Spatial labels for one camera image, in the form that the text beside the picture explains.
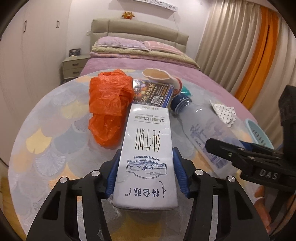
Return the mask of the person's right hand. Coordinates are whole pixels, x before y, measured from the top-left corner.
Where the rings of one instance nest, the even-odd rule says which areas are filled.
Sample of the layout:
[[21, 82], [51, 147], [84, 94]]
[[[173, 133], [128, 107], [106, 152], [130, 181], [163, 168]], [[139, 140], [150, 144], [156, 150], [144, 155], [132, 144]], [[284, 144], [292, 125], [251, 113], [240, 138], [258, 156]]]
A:
[[271, 217], [269, 213], [266, 210], [265, 206], [265, 187], [259, 186], [259, 188], [256, 190], [254, 197], [257, 199], [255, 201], [254, 207], [256, 208], [264, 227], [267, 231], [267, 233], [270, 233], [271, 231]]

